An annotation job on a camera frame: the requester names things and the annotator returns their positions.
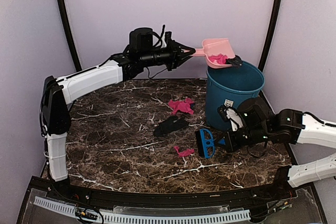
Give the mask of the blue hand brush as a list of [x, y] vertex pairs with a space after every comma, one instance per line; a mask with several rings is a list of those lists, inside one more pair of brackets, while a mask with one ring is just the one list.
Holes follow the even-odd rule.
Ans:
[[195, 131], [198, 154], [203, 158], [212, 158], [216, 147], [225, 147], [225, 145], [214, 145], [214, 136], [208, 129], [199, 129]]

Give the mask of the pink plastic dustpan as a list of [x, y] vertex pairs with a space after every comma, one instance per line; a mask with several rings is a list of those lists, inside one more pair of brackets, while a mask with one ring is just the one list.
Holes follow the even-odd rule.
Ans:
[[[212, 56], [223, 55], [225, 60], [223, 63], [218, 63], [217, 60], [210, 60]], [[228, 38], [208, 38], [202, 41], [202, 48], [196, 48], [193, 57], [205, 57], [207, 65], [213, 69], [232, 67], [226, 60], [234, 59], [235, 54], [230, 45]]]

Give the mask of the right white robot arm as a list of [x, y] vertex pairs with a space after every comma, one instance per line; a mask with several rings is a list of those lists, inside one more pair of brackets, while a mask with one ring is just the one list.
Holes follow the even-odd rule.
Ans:
[[[226, 152], [268, 142], [273, 144], [314, 144], [335, 148], [335, 123], [323, 121], [310, 112], [283, 109], [273, 113], [260, 97], [250, 98], [238, 108], [221, 105], [217, 113], [232, 127], [217, 140]], [[268, 188], [273, 200], [280, 199], [292, 188], [335, 176], [335, 155], [302, 165], [277, 169], [274, 184]]]

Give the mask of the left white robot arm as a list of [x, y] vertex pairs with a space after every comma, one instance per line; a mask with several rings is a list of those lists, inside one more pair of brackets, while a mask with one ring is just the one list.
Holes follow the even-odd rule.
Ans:
[[135, 78], [145, 68], [164, 65], [167, 71], [191, 59], [196, 50], [172, 39], [170, 31], [158, 35], [148, 27], [129, 33], [129, 43], [121, 53], [111, 55], [103, 63], [74, 74], [45, 79], [39, 109], [39, 124], [45, 138], [45, 156], [49, 174], [55, 181], [53, 191], [63, 201], [74, 197], [74, 189], [65, 181], [66, 138], [71, 126], [68, 106], [78, 98], [100, 88]]

